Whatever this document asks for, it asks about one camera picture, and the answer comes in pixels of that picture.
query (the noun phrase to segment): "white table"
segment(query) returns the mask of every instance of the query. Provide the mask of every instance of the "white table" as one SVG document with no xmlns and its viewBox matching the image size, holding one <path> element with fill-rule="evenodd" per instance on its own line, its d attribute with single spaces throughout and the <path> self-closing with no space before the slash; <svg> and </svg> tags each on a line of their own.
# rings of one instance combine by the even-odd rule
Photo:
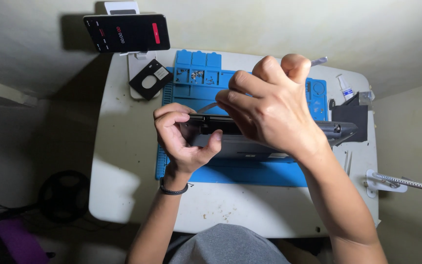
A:
<svg viewBox="0 0 422 264">
<path fill-rule="evenodd" d="M 176 51 L 158 51 L 158 61 L 173 66 Z M 261 56 L 217 52 L 222 69 L 251 71 Z M 344 102 L 336 76 L 343 74 L 354 92 L 368 91 L 367 79 L 355 72 L 315 66 L 308 75 L 327 82 L 328 98 Z M 158 189 L 154 178 L 157 138 L 152 111 L 161 98 L 136 101 L 129 95 L 126 56 L 114 54 L 105 84 L 92 161 L 89 209 L 98 219 L 141 223 Z M 343 143 L 333 152 L 344 166 L 352 151 L 350 179 L 378 223 L 378 198 L 369 198 L 363 186 L 368 169 L 377 171 L 372 111 L 368 114 L 368 141 Z M 325 236 L 306 187 L 194 183 L 182 196 L 175 231 L 197 233 L 218 223 L 242 225 L 267 238 Z"/>
</svg>

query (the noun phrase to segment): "black wristband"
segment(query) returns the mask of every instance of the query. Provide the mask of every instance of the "black wristband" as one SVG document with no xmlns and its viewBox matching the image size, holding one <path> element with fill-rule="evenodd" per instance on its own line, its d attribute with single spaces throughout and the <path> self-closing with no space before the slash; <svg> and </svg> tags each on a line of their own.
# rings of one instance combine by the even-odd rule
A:
<svg viewBox="0 0 422 264">
<path fill-rule="evenodd" d="M 181 191 L 171 191 L 164 188 L 164 177 L 159 179 L 160 189 L 166 195 L 181 195 L 188 190 L 188 183 L 185 185 L 185 188 Z"/>
</svg>

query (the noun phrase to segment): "phone stand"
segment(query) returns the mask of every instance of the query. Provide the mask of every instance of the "phone stand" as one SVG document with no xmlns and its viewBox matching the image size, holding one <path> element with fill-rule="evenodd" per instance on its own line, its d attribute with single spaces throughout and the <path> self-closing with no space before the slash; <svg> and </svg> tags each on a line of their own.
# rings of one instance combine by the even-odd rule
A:
<svg viewBox="0 0 422 264">
<path fill-rule="evenodd" d="M 139 14 L 139 7 L 136 1 L 114 1 L 105 2 L 105 9 L 109 15 L 135 15 Z M 157 59 L 155 51 L 133 51 L 122 52 L 120 56 L 128 56 L 128 82 L 131 81 L 144 67 L 153 59 Z M 129 86 L 129 93 L 133 99 L 144 99 L 137 91 Z"/>
</svg>

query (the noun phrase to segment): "laptop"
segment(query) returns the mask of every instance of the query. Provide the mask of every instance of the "laptop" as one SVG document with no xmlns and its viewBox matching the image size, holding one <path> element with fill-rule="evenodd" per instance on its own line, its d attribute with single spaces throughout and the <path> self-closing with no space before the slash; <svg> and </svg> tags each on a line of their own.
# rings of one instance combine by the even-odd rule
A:
<svg viewBox="0 0 422 264">
<path fill-rule="evenodd" d="M 330 146 L 343 142 L 357 132 L 353 123 L 315 121 L 325 133 Z M 221 151 L 213 159 L 240 159 L 258 162 L 293 162 L 281 151 L 245 138 L 230 116 L 216 114 L 190 114 L 190 120 L 180 123 L 180 131 L 191 146 L 204 147 L 217 129 L 223 131 Z"/>
</svg>

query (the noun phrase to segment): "finger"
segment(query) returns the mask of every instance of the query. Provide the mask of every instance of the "finger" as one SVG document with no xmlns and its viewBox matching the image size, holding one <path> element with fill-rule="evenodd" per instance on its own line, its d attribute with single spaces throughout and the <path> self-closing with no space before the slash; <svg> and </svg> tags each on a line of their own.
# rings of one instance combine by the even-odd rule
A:
<svg viewBox="0 0 422 264">
<path fill-rule="evenodd" d="M 188 106 L 179 104 L 179 103 L 170 103 L 170 104 L 166 104 L 164 106 L 162 106 L 161 108 L 156 109 L 153 112 L 154 115 L 154 119 L 157 119 L 163 115 L 165 115 L 168 112 L 173 112 L 173 111 L 177 111 L 177 112 L 181 112 L 181 113 L 185 113 L 185 114 L 189 114 L 189 113 L 196 113 L 195 110 L 191 109 Z"/>
<path fill-rule="evenodd" d="M 253 121 L 248 116 L 239 112 L 238 110 L 235 110 L 231 106 L 219 102 L 218 106 L 224 111 L 226 111 L 232 118 L 232 120 L 234 120 L 242 135 L 244 135 L 248 139 L 256 140 L 256 127 Z"/>
<path fill-rule="evenodd" d="M 253 67 L 252 75 L 274 85 L 287 83 L 286 74 L 278 61 L 272 56 L 262 58 L 255 67 Z"/>
<path fill-rule="evenodd" d="M 222 130 L 218 129 L 211 134 L 208 144 L 197 153 L 199 160 L 208 163 L 208 161 L 221 151 Z"/>
<path fill-rule="evenodd" d="M 248 116 L 250 116 L 250 113 L 253 111 L 255 105 L 258 103 L 258 99 L 256 99 L 255 97 L 251 97 L 229 89 L 219 91 L 214 99 L 217 103 L 229 105 L 247 114 Z"/>
<path fill-rule="evenodd" d="M 243 70 L 236 71 L 229 80 L 229 89 L 248 93 L 256 98 L 261 98 L 266 94 L 267 85 L 265 81 Z"/>
<path fill-rule="evenodd" d="M 175 123 L 183 123 L 187 122 L 190 119 L 190 116 L 185 113 L 181 113 L 178 111 L 175 112 L 169 112 L 165 115 L 159 117 L 154 122 L 156 129 L 161 131 L 161 129 L 173 126 Z"/>
<path fill-rule="evenodd" d="M 310 71 L 310 60 L 299 54 L 288 54 L 281 59 L 281 68 L 293 82 L 303 84 Z"/>
</svg>

